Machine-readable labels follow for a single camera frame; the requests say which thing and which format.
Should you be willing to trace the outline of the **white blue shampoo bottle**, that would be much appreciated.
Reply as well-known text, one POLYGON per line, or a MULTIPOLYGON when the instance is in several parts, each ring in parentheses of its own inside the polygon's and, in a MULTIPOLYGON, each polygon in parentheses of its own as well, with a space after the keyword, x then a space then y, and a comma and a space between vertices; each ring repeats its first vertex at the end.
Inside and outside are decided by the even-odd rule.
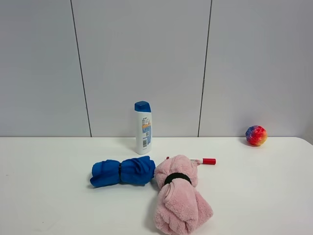
POLYGON ((152 148, 152 112, 150 104, 139 101, 134 104, 136 152, 148 153, 152 148))

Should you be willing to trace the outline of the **rolled blue towel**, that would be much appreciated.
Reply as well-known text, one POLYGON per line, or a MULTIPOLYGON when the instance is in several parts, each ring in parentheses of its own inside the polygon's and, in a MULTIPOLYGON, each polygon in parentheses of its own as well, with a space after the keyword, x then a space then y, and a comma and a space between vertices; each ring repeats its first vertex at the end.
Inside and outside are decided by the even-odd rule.
MULTIPOLYGON (((105 160, 92 167, 90 183, 95 188, 119 184, 118 167, 120 162, 105 160)), ((149 156, 126 159, 121 162, 122 184, 145 185, 154 177, 155 162, 149 156)))

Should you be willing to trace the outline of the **black band on blue towel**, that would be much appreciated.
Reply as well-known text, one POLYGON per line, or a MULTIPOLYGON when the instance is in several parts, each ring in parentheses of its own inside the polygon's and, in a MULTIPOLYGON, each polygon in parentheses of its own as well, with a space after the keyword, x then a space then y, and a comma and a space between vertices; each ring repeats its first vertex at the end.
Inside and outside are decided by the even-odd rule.
POLYGON ((120 164, 119 164, 119 167, 118 167, 119 183, 122 182, 122 179, 121 179, 121 167, 122 167, 122 165, 121 165, 121 163, 120 163, 120 164))

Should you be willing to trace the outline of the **red capped marker pen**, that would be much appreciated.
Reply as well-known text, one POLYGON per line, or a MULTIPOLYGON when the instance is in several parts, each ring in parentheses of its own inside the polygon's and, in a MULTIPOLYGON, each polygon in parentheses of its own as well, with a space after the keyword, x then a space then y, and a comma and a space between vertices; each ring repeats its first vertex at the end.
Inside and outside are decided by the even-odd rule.
POLYGON ((182 164, 182 165, 215 165, 216 159, 212 158, 202 158, 202 159, 190 159, 183 155, 177 155, 174 157, 167 157, 165 161, 171 162, 173 164, 182 164))

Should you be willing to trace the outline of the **rolled pink fluffy towel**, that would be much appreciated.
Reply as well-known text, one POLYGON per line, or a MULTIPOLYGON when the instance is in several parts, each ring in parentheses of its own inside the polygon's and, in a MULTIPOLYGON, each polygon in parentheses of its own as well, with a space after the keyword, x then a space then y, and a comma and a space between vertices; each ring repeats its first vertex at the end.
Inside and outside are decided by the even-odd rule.
POLYGON ((196 190, 198 165, 160 163, 154 172, 159 188, 154 223, 167 235, 189 235, 213 216, 196 190))

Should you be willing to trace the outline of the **rainbow coloured ball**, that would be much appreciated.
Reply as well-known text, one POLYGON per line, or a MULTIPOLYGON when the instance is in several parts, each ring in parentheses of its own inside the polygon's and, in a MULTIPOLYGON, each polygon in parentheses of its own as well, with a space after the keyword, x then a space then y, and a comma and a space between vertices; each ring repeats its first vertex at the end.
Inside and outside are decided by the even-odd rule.
POLYGON ((253 146, 261 146, 267 137, 266 129, 259 125, 251 126, 246 131, 246 141, 253 146))

